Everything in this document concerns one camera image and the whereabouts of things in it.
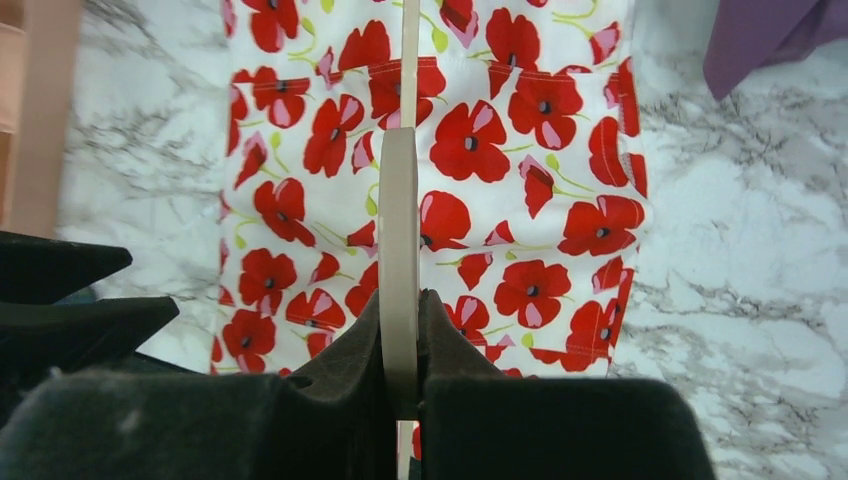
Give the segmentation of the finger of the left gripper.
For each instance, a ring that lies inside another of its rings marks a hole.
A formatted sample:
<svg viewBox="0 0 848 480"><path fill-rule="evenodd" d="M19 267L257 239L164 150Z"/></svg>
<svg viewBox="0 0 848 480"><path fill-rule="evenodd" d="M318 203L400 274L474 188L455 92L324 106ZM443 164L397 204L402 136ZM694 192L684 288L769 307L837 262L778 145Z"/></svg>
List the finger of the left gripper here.
<svg viewBox="0 0 848 480"><path fill-rule="evenodd" d="M169 297L1 305L1 422L52 371L123 360L177 317Z"/></svg>
<svg viewBox="0 0 848 480"><path fill-rule="evenodd" d="M1 301L50 305L126 268L123 247L1 233Z"/></svg>

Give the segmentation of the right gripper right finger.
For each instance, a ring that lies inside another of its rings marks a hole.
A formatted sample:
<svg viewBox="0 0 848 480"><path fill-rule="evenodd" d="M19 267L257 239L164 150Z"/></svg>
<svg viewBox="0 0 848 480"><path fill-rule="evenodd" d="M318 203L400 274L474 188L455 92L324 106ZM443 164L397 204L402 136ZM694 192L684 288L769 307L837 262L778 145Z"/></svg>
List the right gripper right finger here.
<svg viewBox="0 0 848 480"><path fill-rule="evenodd" d="M419 299L426 479L711 479L695 416L650 379L516 378Z"/></svg>

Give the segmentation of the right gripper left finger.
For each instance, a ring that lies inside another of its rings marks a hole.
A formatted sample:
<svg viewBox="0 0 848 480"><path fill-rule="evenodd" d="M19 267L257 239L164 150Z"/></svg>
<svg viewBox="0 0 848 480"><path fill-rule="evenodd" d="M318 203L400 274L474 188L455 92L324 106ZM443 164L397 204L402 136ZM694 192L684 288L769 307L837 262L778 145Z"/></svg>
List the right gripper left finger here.
<svg viewBox="0 0 848 480"><path fill-rule="evenodd" d="M5 479L393 479L379 302L287 376L90 370L29 394Z"/></svg>

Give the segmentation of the red poppy print cloth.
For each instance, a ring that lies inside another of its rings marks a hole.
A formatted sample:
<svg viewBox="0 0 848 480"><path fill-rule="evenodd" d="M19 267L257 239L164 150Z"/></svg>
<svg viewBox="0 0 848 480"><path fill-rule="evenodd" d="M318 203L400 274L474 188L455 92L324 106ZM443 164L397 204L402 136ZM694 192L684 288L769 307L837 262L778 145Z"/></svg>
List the red poppy print cloth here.
<svg viewBox="0 0 848 480"><path fill-rule="evenodd" d="M286 375L378 285L402 3L226 1L213 374ZM650 205L631 1L424 1L421 284L517 377L604 375Z"/></svg>

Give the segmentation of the peach compartment tray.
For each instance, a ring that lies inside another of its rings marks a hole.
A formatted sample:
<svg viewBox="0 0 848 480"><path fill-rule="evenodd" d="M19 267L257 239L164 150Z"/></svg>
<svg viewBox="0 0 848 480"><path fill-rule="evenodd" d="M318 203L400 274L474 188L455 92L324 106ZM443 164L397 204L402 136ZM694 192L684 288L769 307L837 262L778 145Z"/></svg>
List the peach compartment tray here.
<svg viewBox="0 0 848 480"><path fill-rule="evenodd" d="M1 227L52 238L83 4L1 4Z"/></svg>

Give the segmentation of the purple cloth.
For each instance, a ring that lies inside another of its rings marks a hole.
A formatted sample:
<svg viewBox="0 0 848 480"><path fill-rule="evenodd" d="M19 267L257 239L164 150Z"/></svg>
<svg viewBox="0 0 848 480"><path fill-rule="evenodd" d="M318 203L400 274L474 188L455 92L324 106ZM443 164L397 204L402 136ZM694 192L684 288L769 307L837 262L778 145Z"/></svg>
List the purple cloth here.
<svg viewBox="0 0 848 480"><path fill-rule="evenodd" d="M847 0L721 0L703 74L720 101L753 71L847 37Z"/></svg>

